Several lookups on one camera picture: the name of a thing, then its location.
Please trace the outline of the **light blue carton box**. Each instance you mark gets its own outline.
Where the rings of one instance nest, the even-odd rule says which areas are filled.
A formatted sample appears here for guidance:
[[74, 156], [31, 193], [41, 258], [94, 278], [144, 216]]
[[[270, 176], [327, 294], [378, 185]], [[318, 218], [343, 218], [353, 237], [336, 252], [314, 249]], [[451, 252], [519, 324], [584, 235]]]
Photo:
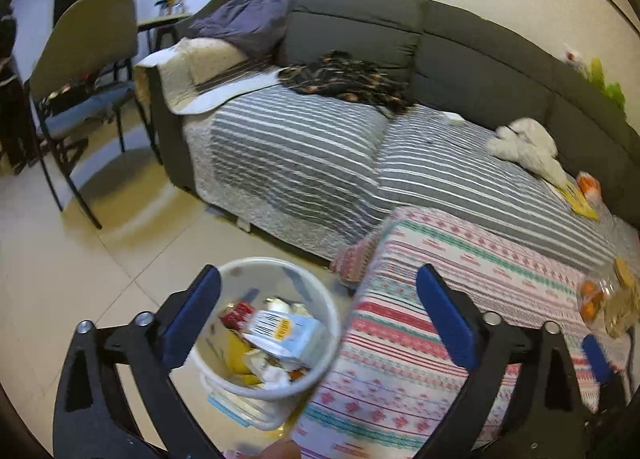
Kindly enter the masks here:
[[279, 361], [313, 368], [321, 361], [326, 327], [312, 317], [258, 311], [242, 330], [243, 338]]

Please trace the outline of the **white plastic trash bin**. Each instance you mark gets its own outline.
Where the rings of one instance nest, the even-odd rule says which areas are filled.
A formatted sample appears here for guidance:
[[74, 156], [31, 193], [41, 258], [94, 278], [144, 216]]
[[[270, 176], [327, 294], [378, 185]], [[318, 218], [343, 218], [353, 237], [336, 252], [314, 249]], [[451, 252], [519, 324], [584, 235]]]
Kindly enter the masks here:
[[310, 271], [271, 257], [218, 269], [219, 299], [190, 357], [210, 405], [243, 427], [285, 424], [332, 363], [341, 319]]

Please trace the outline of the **orange tangerine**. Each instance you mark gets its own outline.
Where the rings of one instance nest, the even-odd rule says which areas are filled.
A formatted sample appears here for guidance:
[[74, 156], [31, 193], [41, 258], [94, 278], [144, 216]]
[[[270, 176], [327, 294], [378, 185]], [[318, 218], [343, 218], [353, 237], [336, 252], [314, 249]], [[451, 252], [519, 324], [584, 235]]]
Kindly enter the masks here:
[[599, 286], [591, 280], [585, 280], [580, 286], [579, 293], [582, 297], [589, 297], [599, 291]]
[[584, 320], [587, 325], [593, 323], [593, 321], [597, 318], [598, 312], [599, 306], [593, 301], [584, 302], [582, 303], [582, 306], [580, 306], [580, 315], [582, 316], [582, 320]]

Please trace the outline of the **plastic jar of nuts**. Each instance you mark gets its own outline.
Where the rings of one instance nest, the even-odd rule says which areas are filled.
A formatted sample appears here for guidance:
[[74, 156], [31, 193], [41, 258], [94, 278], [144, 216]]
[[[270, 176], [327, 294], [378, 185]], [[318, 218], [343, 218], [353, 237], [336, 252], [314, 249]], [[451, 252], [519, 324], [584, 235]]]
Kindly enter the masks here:
[[618, 286], [605, 295], [603, 305], [604, 329], [612, 338], [620, 338], [639, 320], [639, 289]]

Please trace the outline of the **yellow book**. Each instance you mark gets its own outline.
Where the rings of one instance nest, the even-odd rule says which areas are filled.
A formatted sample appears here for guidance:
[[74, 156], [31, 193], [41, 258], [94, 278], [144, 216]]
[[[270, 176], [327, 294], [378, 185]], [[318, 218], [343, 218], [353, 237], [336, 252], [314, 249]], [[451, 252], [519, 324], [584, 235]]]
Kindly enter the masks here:
[[582, 190], [572, 182], [566, 182], [564, 187], [556, 187], [555, 190], [560, 194], [560, 197], [565, 200], [574, 213], [592, 220], [599, 219], [598, 213], [587, 201]]

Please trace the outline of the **colourful patterned tablecloth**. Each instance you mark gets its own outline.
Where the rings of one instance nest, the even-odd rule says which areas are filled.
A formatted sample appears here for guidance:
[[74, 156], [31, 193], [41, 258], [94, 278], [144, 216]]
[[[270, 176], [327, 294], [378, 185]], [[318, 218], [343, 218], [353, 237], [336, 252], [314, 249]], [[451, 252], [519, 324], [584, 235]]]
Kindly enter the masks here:
[[582, 273], [434, 208], [334, 261], [358, 290], [292, 435], [306, 458], [634, 458], [626, 343], [578, 311]]

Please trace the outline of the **white snack packet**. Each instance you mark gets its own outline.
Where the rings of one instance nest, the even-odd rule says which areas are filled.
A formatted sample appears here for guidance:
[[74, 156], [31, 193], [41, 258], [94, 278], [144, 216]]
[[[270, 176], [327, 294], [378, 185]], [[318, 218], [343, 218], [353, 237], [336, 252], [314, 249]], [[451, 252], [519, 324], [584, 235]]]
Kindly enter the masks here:
[[242, 361], [265, 390], [280, 389], [291, 384], [290, 374], [279, 365], [274, 365], [271, 357], [260, 349], [246, 352]]

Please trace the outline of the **white power adapter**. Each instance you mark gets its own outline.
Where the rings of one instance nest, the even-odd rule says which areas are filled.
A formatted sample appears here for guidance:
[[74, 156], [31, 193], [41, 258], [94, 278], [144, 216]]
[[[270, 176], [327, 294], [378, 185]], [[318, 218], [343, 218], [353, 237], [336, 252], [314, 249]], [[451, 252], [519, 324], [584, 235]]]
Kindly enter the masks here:
[[449, 125], [463, 125], [465, 123], [463, 116], [456, 112], [444, 112], [442, 115]]

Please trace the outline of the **green plush toy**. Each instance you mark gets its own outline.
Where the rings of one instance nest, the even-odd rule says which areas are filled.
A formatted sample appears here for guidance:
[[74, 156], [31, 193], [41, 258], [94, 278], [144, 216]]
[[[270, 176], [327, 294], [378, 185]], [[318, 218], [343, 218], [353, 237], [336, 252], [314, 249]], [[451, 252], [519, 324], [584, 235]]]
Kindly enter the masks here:
[[603, 66], [599, 58], [592, 58], [588, 67], [588, 81], [602, 94], [610, 98], [620, 111], [625, 111], [626, 97], [620, 87], [620, 84], [608, 83], [605, 81]]

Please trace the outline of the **grey striped quilt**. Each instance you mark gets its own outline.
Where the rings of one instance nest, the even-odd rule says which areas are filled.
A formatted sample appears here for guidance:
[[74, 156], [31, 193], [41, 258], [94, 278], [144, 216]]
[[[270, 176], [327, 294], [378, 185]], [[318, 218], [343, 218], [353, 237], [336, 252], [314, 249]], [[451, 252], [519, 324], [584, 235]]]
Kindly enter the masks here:
[[392, 120], [272, 86], [188, 116], [182, 133], [198, 197], [322, 259], [395, 208], [420, 206], [582, 271], [639, 260], [638, 231], [623, 219], [574, 213], [541, 179], [491, 156], [488, 130], [424, 106]]

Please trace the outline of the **dark grey sofa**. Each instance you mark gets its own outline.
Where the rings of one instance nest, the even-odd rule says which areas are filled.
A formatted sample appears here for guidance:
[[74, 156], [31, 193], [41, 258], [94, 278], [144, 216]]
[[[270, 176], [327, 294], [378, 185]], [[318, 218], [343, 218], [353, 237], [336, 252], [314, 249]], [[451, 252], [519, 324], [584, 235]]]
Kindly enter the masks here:
[[409, 111], [456, 112], [490, 136], [517, 119], [538, 121], [554, 139], [565, 173], [594, 176], [608, 211], [638, 224], [639, 136], [616, 104], [524, 37], [434, 0], [295, 0], [285, 37], [270, 54], [201, 85], [193, 83], [177, 44], [146, 57], [136, 67], [137, 93], [150, 107], [170, 181], [198, 196], [182, 133], [188, 116], [284, 87], [281, 69], [332, 50], [407, 83], [414, 101]]

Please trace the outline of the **grey chair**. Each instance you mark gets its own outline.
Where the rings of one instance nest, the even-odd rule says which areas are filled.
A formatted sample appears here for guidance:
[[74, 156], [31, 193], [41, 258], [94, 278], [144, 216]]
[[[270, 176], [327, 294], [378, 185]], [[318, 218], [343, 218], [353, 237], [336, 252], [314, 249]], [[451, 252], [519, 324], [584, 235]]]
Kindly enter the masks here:
[[122, 108], [132, 102], [154, 156], [162, 157], [153, 121], [136, 95], [132, 60], [137, 53], [134, 0], [78, 0], [58, 18], [24, 84], [28, 103], [35, 110], [32, 131], [50, 191], [56, 193], [41, 148], [49, 150], [68, 188], [98, 229], [102, 227], [99, 219], [72, 179], [88, 148], [88, 139], [75, 135], [91, 123], [113, 120], [119, 148], [125, 151]]
[[186, 37], [186, 34], [190, 30], [190, 26], [192, 26], [192, 24], [196, 20], [206, 18], [207, 16], [211, 15], [214, 11], [216, 11], [218, 8], [221, 8], [221, 6], [227, 2], [228, 0], [210, 0], [195, 14], [190, 15], [189, 18], [185, 18], [177, 22], [174, 26], [174, 30], [175, 30], [174, 40], [178, 42], [183, 37]]

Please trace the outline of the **dark plaid shirt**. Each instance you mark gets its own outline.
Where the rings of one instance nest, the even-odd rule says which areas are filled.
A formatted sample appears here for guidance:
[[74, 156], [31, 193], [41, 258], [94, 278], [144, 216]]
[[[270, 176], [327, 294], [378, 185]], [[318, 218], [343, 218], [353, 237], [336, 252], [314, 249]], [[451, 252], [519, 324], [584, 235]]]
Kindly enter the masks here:
[[407, 83], [391, 78], [373, 62], [340, 50], [285, 67], [278, 72], [278, 80], [297, 94], [367, 104], [386, 118], [404, 114], [414, 105]]

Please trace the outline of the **small side table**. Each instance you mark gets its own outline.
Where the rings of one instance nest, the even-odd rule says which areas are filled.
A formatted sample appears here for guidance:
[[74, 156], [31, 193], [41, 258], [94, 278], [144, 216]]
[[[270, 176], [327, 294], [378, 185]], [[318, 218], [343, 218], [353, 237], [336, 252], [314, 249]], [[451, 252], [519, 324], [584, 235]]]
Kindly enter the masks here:
[[145, 35], [148, 53], [152, 54], [162, 48], [163, 37], [169, 35], [172, 44], [180, 40], [177, 24], [192, 17], [190, 12], [182, 14], [164, 15], [154, 17], [138, 23], [138, 32]]

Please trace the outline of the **purple jacket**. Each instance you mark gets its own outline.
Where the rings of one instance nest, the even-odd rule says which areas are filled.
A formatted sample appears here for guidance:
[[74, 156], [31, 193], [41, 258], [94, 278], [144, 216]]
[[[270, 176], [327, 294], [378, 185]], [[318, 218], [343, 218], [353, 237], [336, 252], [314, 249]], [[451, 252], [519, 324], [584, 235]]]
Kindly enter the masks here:
[[295, 0], [228, 0], [186, 29], [189, 38], [213, 38], [228, 42], [245, 55], [270, 54], [286, 33]]

